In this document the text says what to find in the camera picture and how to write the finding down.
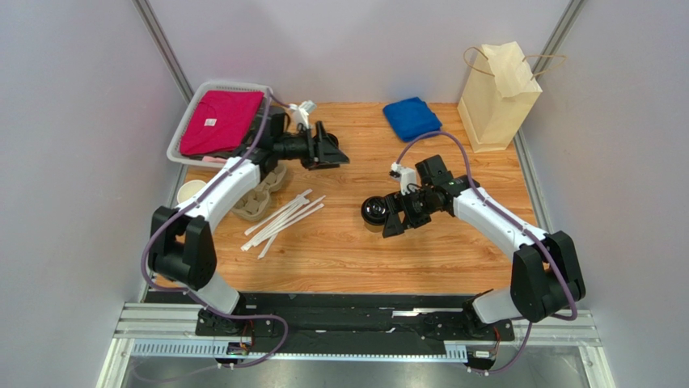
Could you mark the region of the stack of paper cups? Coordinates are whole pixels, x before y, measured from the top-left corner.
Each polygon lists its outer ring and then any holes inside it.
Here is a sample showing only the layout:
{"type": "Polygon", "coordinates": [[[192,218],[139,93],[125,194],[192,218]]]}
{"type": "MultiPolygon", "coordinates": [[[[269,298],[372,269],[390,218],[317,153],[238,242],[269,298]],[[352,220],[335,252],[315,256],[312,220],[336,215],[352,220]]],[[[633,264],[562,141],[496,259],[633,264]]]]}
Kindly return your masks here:
{"type": "Polygon", "coordinates": [[[176,203],[182,204],[186,200],[194,197],[205,185],[206,182],[199,179],[190,180],[184,183],[176,193],[176,203]]]}

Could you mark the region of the single brown paper cup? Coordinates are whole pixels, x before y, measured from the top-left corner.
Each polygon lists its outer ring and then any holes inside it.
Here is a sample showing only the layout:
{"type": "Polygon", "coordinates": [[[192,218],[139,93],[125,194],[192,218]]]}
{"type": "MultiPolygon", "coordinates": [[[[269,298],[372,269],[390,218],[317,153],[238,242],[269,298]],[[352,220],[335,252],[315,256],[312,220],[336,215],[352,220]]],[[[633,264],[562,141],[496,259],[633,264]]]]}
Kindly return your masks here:
{"type": "Polygon", "coordinates": [[[365,222],[364,227],[372,233],[380,234],[383,231],[383,225],[374,225],[374,224],[370,224],[368,222],[365,222]]]}

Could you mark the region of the single black cup lid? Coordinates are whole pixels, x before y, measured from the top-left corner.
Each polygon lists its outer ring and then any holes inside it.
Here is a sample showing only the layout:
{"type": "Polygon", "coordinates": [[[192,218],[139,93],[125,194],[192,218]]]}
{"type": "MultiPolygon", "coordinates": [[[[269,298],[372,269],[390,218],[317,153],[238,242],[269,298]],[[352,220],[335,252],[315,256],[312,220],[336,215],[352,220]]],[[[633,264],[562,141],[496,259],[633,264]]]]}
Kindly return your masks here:
{"type": "Polygon", "coordinates": [[[386,222],[389,208],[382,196],[371,196],[361,204],[361,217],[371,226],[383,226],[386,222]]]}

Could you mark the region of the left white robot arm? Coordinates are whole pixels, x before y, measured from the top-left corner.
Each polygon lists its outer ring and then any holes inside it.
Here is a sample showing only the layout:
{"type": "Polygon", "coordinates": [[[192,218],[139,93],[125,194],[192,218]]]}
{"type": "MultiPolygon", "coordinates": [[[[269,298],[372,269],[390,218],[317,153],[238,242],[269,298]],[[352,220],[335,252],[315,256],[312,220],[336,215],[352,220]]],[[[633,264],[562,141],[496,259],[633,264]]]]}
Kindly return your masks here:
{"type": "Polygon", "coordinates": [[[282,160],[298,160],[307,170],[337,168],[349,163],[337,137],[318,121],[285,131],[283,119],[262,114],[222,169],[195,195],[175,208],[161,206],[151,219],[150,239],[142,253],[141,271],[153,286],[151,273],[174,281],[176,292],[188,292],[208,310],[235,316],[241,294],[217,271],[213,233],[232,208],[256,188],[282,160]]]}

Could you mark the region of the stack of black lids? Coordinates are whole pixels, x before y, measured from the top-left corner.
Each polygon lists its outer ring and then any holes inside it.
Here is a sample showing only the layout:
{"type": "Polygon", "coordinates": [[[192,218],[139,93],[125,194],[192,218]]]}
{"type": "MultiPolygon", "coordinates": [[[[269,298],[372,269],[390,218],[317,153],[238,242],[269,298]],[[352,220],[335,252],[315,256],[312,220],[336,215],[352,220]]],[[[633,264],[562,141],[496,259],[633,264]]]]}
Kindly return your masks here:
{"type": "Polygon", "coordinates": [[[339,140],[336,135],[333,133],[328,133],[328,139],[336,148],[339,147],[339,140]]]}

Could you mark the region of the cardboard cup carrier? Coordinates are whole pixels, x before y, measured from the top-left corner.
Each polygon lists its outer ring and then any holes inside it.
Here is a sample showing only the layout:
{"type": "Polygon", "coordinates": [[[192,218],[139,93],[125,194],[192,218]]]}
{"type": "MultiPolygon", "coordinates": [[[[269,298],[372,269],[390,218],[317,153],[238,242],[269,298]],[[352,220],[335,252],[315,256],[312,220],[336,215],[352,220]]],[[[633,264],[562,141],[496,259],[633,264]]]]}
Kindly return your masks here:
{"type": "Polygon", "coordinates": [[[265,218],[272,203],[271,195],[280,190],[285,182],[287,166],[279,163],[259,183],[245,194],[231,209],[238,218],[245,221],[260,221],[265,218]]]}

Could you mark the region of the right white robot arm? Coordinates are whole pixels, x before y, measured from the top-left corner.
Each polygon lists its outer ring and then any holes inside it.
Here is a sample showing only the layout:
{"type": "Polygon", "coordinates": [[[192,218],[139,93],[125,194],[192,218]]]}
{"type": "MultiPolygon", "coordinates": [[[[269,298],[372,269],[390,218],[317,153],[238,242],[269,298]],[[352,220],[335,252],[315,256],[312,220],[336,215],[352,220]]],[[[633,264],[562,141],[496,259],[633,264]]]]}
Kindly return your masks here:
{"type": "Polygon", "coordinates": [[[383,237],[403,234],[445,212],[478,230],[511,263],[509,286],[473,297],[464,310],[472,323],[487,326],[504,319],[537,323],[574,308],[586,294],[573,239],[563,231],[548,233],[498,204],[470,175],[453,176],[435,155],[414,168],[394,162],[390,175],[400,190],[383,197],[381,214],[361,213],[383,228],[383,237]]]}

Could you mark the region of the beige paper bag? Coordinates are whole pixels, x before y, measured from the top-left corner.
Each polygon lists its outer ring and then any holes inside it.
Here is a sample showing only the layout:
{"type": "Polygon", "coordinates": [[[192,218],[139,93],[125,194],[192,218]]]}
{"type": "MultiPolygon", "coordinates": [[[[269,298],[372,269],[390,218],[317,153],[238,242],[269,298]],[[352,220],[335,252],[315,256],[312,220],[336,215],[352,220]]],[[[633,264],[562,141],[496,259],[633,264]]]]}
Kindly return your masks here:
{"type": "Polygon", "coordinates": [[[526,55],[513,41],[506,44],[471,46],[474,61],[465,61],[469,76],[457,106],[474,152],[504,150],[543,93],[537,77],[565,63],[565,55],[547,55],[560,60],[551,69],[534,73],[528,62],[543,54],[526,55]]]}

